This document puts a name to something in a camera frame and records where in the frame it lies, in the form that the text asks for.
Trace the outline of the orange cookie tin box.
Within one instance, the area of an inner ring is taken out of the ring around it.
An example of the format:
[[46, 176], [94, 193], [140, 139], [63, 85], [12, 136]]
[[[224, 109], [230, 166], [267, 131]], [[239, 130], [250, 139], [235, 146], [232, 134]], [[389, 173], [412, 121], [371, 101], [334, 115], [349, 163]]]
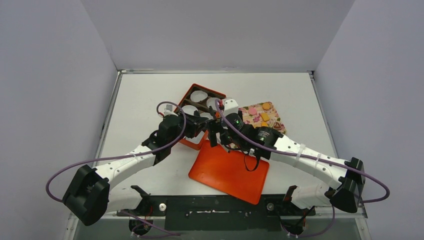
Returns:
[[[201, 91], [206, 92], [208, 94], [208, 98], [206, 100], [200, 102], [200, 103], [191, 101], [190, 100], [191, 93], [193, 91], [197, 91], [197, 90], [201, 90]], [[207, 100], [209, 98], [219, 98], [219, 99], [222, 100], [222, 99], [225, 99], [226, 97], [227, 96], [224, 93], [221, 93], [221, 92], [218, 92], [218, 91], [209, 89], [207, 87], [204, 87], [202, 85], [193, 83], [191, 85], [191, 87], [187, 90], [187, 92], [185, 93], [185, 95], [183, 96], [183, 98], [181, 99], [181, 101], [179, 102], [179, 106], [180, 107], [183, 107], [185, 105], [193, 105], [193, 106], [197, 107], [198, 112], [196, 112], [196, 113], [198, 113], [199, 115], [201, 113], [210, 113], [213, 117], [218, 117], [219, 115], [218, 115], [218, 113], [216, 113], [216, 111], [213, 111], [212, 109], [208, 109], [207, 108]], [[200, 150], [200, 148], [202, 147], [204, 141], [208, 137], [208, 132], [207, 131], [202, 131], [200, 133], [204, 133], [204, 137], [203, 137], [202, 141], [199, 144], [194, 144], [194, 143], [188, 141], [187, 139], [190, 139], [190, 138], [187, 138], [187, 137], [185, 137], [184, 139], [182, 139], [180, 141], [180, 143], [182, 143], [183, 145], [185, 145], [187, 147], [190, 147], [190, 148], [192, 148], [194, 150]]]

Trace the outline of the floral tray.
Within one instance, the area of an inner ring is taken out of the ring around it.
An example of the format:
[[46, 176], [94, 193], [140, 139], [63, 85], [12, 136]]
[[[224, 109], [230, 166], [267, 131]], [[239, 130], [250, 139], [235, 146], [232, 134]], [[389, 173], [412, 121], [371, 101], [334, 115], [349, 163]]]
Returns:
[[[273, 148], [275, 143], [277, 142], [277, 139], [282, 137], [286, 133], [286, 128], [284, 124], [281, 121], [281, 117], [279, 116], [277, 110], [275, 109], [272, 102], [267, 101], [265, 103], [270, 103], [271, 108], [269, 110], [263, 110], [262, 109], [262, 103], [257, 103], [253, 105], [248, 106], [239, 106], [238, 113], [241, 117], [242, 121], [245, 124], [252, 125], [255, 130], [258, 131], [256, 139], [261, 142], [262, 146], [265, 146], [267, 148]], [[256, 108], [257, 114], [256, 115], [249, 115], [248, 109], [249, 108]], [[261, 113], [267, 113], [270, 120], [266, 121], [269, 125], [269, 127], [261, 127], [261, 123], [265, 122], [261, 118]], [[283, 125], [282, 130], [275, 130], [273, 129], [274, 122], [280, 122]]]

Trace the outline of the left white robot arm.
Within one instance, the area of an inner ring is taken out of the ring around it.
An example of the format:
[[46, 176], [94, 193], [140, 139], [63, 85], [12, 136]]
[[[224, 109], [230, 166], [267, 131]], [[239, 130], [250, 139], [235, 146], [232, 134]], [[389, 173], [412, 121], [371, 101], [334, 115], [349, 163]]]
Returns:
[[80, 167], [62, 197], [62, 203], [85, 225], [104, 214], [132, 210], [145, 214], [150, 207], [147, 193], [140, 187], [118, 185], [137, 172], [153, 167], [168, 157], [181, 139], [196, 137], [207, 129], [206, 117], [171, 113], [163, 117], [158, 129], [126, 156], [108, 163]]

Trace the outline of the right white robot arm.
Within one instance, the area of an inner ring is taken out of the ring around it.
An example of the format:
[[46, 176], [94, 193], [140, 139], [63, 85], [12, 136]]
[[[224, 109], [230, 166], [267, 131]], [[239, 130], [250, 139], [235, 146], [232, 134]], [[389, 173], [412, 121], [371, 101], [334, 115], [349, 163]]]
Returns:
[[256, 160], [270, 160], [292, 166], [318, 179], [307, 187], [292, 186], [283, 199], [284, 210], [295, 214], [313, 206], [332, 205], [347, 213], [359, 208], [365, 179], [363, 162], [357, 158], [333, 158], [297, 143], [280, 131], [268, 127], [253, 127], [244, 123], [237, 113], [226, 119], [208, 120], [206, 128], [211, 146], [235, 145], [235, 150]]

